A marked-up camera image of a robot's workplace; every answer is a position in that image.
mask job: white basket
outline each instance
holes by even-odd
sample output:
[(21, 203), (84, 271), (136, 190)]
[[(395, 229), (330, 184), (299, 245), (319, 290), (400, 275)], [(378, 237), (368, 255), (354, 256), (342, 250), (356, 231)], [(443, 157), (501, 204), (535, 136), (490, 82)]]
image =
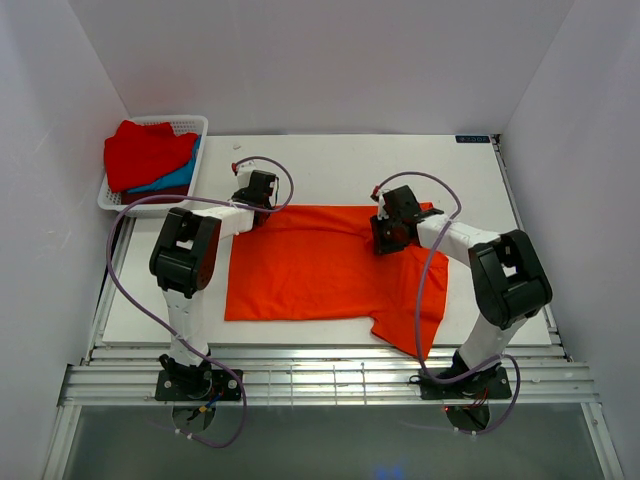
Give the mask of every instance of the white basket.
[[(156, 125), (158, 123), (169, 122), (176, 135), (193, 132), (201, 136), (198, 154), (196, 156), (196, 164), (193, 168), (193, 177), (191, 177), (191, 183), (189, 184), (188, 195), (193, 195), (196, 188), (198, 171), (200, 170), (200, 162), (202, 161), (202, 152), (204, 151), (204, 142), (207, 137), (209, 121), (199, 115), (156, 115), (150, 117), (136, 117), (130, 120), (138, 125)], [(126, 207), (126, 205), (122, 205), (120, 201), (120, 194), (113, 193), (111, 191), (105, 174), (102, 186), (100, 187), (100, 193), (98, 194), (98, 206), (103, 210), (115, 210), (116, 212), (120, 212)], [(183, 200), (178, 203), (138, 205), (129, 210), (127, 212), (127, 216), (138, 218), (163, 217), (169, 209), (173, 207), (187, 208), (187, 205), (190, 203), (191, 202), (188, 200)]]

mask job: orange cloth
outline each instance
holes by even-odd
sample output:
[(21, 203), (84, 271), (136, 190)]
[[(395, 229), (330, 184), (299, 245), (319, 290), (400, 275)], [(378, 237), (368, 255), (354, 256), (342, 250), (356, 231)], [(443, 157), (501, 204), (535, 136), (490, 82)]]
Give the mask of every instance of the orange cloth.
[[(289, 206), (233, 239), (225, 320), (372, 317), (372, 332), (415, 355), (414, 309), (429, 251), (373, 254), (376, 207)], [(422, 302), (428, 350), (444, 315), (448, 259), (438, 253)]]

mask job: white wall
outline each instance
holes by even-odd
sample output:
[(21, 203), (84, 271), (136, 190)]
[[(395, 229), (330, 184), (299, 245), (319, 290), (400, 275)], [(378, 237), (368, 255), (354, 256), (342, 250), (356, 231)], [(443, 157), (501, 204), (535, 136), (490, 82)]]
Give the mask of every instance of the white wall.
[(573, 0), (70, 0), (132, 115), (500, 132)]
[(569, 352), (588, 360), (640, 477), (640, 4), (578, 0), (504, 133)]
[(126, 116), (64, 0), (0, 3), (0, 478), (39, 478), (88, 344), (109, 216), (102, 146)]

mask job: white table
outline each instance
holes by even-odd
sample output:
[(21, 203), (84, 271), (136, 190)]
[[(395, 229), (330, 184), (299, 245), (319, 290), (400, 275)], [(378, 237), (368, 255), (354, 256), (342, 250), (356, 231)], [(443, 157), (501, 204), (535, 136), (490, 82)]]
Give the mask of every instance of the white table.
[[(458, 193), (463, 203), (460, 220), (499, 232), (516, 228), (491, 144), (457, 144), (453, 136), (415, 135), (207, 137), (196, 194), (229, 198), (236, 190), (230, 164), (250, 155), (271, 157), (289, 169), (296, 182), (293, 199), (296, 204), (373, 205), (369, 195), (377, 183), (401, 170), (421, 170), (439, 176)], [(289, 189), (286, 179), (280, 177), (282, 201)], [(396, 185), (402, 185), (403, 181), (411, 185), (420, 201), (431, 201), (446, 212), (453, 210), (453, 201), (435, 183), (413, 178), (398, 180)], [(163, 221), (136, 221), (120, 278), (138, 300), (166, 319), (164, 298), (148, 266)], [(204, 334), (209, 343), (387, 345), (370, 333), (373, 324), (370, 318), (224, 322), (230, 252), (231, 239), (222, 241), (213, 279), (204, 293), (207, 315)], [(449, 265), (446, 313), (435, 346), (463, 343), (478, 314), (469, 270), (454, 260)], [(116, 293), (102, 341), (107, 345), (168, 344), (169, 334)], [(512, 341), (512, 345), (550, 344), (542, 313), (527, 322)]]

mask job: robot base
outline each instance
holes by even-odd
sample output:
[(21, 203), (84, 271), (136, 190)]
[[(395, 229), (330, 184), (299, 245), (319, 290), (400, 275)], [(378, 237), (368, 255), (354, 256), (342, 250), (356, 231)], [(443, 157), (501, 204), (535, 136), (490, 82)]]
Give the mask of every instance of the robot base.
[[(233, 372), (242, 378), (242, 370), (233, 370)], [(240, 400), (242, 394), (237, 382), (224, 370), (211, 370), (211, 386), (215, 390), (216, 395), (221, 395), (219, 402), (235, 402)], [(158, 374), (158, 383), (156, 384), (156, 394), (154, 397), (159, 402), (194, 402), (202, 401), (200, 398), (192, 398), (186, 395), (175, 382), (171, 382), (169, 373), (165, 370)]]
[[(434, 370), (438, 375), (445, 370)], [(419, 379), (415, 382), (420, 385), (420, 398), (422, 400), (459, 400), (461, 398), (474, 399), (476, 395), (483, 395), (487, 389), (488, 400), (506, 400), (511, 398), (511, 387), (507, 379), (507, 372), (503, 367), (495, 370), (495, 375), (479, 382), (458, 382), (450, 385), (441, 385), (425, 377), (422, 370), (418, 372)]]

